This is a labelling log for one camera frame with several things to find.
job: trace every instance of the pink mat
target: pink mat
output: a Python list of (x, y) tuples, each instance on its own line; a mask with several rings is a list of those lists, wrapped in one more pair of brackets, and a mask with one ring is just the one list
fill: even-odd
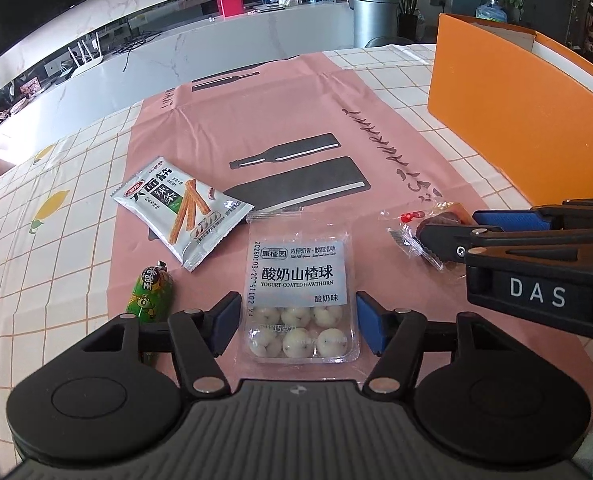
[[(446, 200), (462, 202), (470, 211), (485, 208), (475, 190), (439, 152), (352, 70), (338, 68), (322, 54), (272, 62), (235, 75), (256, 72), (213, 88), (193, 91), (191, 84), (183, 85), (146, 100), (132, 128), (126, 177), (163, 155), (206, 184), (227, 190), (332, 158), (350, 157), (369, 189), (307, 209), (351, 221), (356, 290), (369, 292), (388, 308), (411, 308), (431, 320), (452, 321), (461, 310), (478, 312), (582, 384), (593, 407), (593, 364), (576, 336), (468, 304), (463, 283), (446, 285), (423, 263), (408, 259), (389, 237), (379, 219), (382, 210), (404, 212), (410, 203), (420, 207), (422, 198), (439, 193)], [(328, 132), (339, 141), (339, 148), (276, 164), (230, 169), (230, 161)], [(123, 311), (136, 277), (159, 259), (168, 263), (176, 282), (175, 310), (207, 310), (228, 291), (242, 292), (247, 236), (248, 228), (238, 226), (189, 273), (159, 240), (148, 240), (144, 223), (119, 208), (108, 290), (110, 316)], [(240, 378), (360, 381), (375, 362), (363, 345), (354, 363), (273, 367), (235, 361), (238, 345), (235, 336), (218, 360), (234, 388)], [(426, 359), (422, 375), (447, 359), (441, 354)], [(172, 370), (166, 358), (159, 366)]]

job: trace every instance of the white snack bag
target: white snack bag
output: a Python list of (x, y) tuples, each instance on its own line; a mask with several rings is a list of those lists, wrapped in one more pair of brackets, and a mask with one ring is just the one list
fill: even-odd
[(254, 207), (209, 187), (159, 156), (112, 198), (142, 219), (193, 270)]

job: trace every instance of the brown snack bar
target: brown snack bar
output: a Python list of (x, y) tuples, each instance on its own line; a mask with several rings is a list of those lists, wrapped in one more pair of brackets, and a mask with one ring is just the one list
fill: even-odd
[(190, 193), (190, 197), (192, 197), (192, 200), (194, 200), (194, 202), (196, 202), (196, 205), (198, 206), (198, 210), (201, 211), (201, 214), (203, 216), (209, 215), (210, 208), (209, 208), (208, 204), (206, 204), (206, 201), (203, 200), (203, 197), (196, 191), (196, 179), (195, 178), (190, 180), (190, 184), (188, 184), (187, 182), (185, 183), (185, 189), (188, 190), (188, 192)]
[(174, 225), (170, 231), (170, 236), (168, 236), (168, 241), (174, 245), (177, 240), (179, 239), (180, 228), (183, 225), (183, 221), (185, 220), (185, 216), (188, 212), (188, 203), (190, 200), (190, 193), (187, 191), (188, 185), (186, 183), (186, 192), (183, 194), (183, 200), (180, 203), (179, 212), (177, 213), (176, 218), (174, 219)]
[[(191, 187), (193, 190), (196, 191), (196, 180), (190, 180), (189, 184), (186, 182), (185, 186)], [(196, 223), (196, 202), (194, 202), (194, 200), (192, 198), (190, 198), (189, 204), (188, 204), (188, 223), (185, 226), (185, 230), (192, 231), (194, 229), (195, 223)]]

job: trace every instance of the checkered tablecloth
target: checkered tablecloth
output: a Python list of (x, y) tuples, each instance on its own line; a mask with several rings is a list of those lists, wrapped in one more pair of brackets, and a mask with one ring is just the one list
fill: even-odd
[[(470, 183), (490, 208), (520, 192), (427, 107), (433, 45), (324, 53), (357, 75)], [(10, 390), (108, 319), (116, 203), (141, 104), (46, 147), (0, 178), (0, 475), (19, 461), (5, 419)], [(584, 340), (593, 360), (593, 341)]]

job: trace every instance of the snack package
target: snack package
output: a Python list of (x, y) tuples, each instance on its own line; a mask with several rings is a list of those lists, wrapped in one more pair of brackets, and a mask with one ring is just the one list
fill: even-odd
[[(130, 301), (126, 307), (128, 314), (134, 314), (141, 323), (165, 321), (174, 301), (174, 279), (168, 272), (165, 262), (146, 267), (136, 279)], [(154, 352), (139, 352), (142, 363), (156, 365)]]
[(419, 234), (427, 224), (476, 225), (475, 220), (458, 202), (440, 202), (425, 210), (405, 212), (399, 217), (400, 226), (389, 228), (395, 243), (408, 256), (421, 256), (436, 270), (445, 270), (446, 263), (419, 241)]
[(112, 198), (142, 219), (193, 270), (254, 207), (197, 181), (162, 156)]
[(359, 356), (352, 247), (342, 224), (301, 212), (253, 213), (241, 354), (272, 364)]

